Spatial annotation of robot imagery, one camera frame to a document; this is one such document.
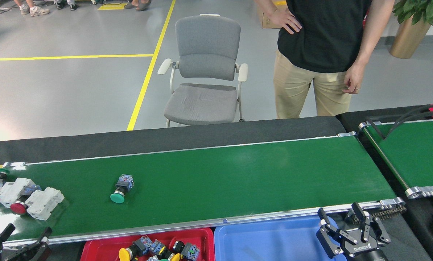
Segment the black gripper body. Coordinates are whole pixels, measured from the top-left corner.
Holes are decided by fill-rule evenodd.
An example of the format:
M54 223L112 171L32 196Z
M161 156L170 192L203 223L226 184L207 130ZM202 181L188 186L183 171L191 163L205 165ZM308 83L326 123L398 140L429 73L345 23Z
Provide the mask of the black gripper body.
M388 258L378 245L370 243L361 245L346 245L343 254L347 261L387 261Z

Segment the person's left hand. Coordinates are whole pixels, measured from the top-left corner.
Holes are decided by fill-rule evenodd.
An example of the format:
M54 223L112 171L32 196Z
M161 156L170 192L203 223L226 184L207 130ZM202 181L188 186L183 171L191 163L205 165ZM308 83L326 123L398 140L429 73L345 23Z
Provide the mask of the person's left hand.
M344 79L346 88L343 90L345 94L359 94L366 65L367 63L356 61L346 71Z

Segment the person's right hand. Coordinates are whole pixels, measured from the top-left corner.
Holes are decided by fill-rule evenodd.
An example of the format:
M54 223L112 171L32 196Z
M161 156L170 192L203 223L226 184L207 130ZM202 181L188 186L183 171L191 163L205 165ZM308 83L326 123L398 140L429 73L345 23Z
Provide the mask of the person's right hand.
M303 25L301 25L296 16L294 16L287 8L281 10L275 7L274 10L268 13L268 17L273 24L283 28L291 35L299 33L303 28Z

